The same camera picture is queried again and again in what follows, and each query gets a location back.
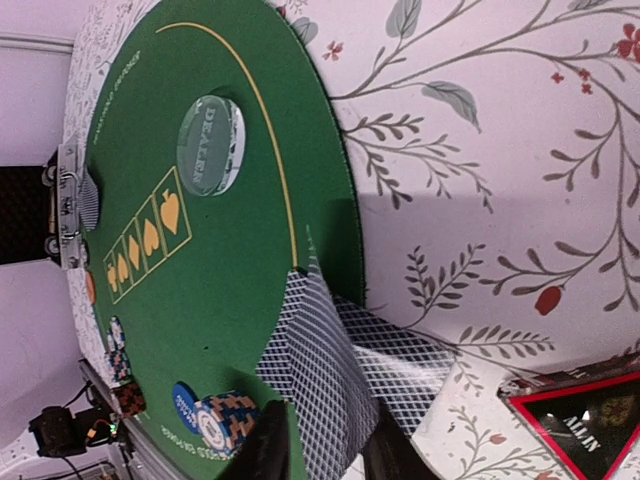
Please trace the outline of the orange big blind button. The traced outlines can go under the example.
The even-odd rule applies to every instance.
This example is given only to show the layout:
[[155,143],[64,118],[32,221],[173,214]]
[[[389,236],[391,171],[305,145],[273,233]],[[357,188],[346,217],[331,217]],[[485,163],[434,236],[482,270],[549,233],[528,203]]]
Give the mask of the orange big blind button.
[[91,305],[94,305],[96,303],[96,287],[94,276],[91,271],[85,271],[85,280],[89,302]]

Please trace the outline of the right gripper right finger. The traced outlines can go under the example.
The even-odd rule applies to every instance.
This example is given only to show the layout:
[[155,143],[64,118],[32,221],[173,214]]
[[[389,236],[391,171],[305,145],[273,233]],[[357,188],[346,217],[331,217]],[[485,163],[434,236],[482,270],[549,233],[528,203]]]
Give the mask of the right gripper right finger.
[[362,450],[367,480],[437,480],[385,404],[379,420]]

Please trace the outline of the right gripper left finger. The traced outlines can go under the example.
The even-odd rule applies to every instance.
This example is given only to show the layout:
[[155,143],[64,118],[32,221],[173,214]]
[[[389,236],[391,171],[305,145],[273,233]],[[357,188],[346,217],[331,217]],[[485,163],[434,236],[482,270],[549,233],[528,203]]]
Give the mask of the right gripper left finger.
[[287,405],[270,401],[232,464],[233,479],[289,479]]

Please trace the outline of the clear dealer button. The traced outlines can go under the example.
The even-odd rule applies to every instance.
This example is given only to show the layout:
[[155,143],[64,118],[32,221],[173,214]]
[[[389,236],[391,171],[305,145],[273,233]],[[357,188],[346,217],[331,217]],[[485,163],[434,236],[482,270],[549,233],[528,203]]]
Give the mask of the clear dealer button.
[[235,183],[244,160],[246,127],[227,97],[197,98],[183,117],[176,146],[179,178],[199,197],[220,196]]

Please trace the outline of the poker chip stack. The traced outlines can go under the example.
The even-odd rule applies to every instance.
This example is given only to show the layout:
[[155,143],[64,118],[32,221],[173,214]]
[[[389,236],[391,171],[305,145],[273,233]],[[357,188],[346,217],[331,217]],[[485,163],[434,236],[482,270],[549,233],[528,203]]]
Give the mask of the poker chip stack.
[[195,402],[195,420],[204,444],[219,459],[229,459],[247,440],[261,415],[245,393],[230,390]]
[[113,381],[124,383],[131,378],[131,364],[126,353],[126,336],[122,323],[112,316],[107,331],[107,360]]

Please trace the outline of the blue small blind button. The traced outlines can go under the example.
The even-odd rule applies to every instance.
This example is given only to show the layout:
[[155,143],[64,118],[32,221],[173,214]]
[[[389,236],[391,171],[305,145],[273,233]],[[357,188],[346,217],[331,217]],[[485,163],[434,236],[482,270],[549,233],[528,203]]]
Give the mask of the blue small blind button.
[[177,415],[183,425],[194,435],[199,433],[196,420],[195,403],[198,400],[194,391],[184,382],[178,381],[172,388],[172,399]]

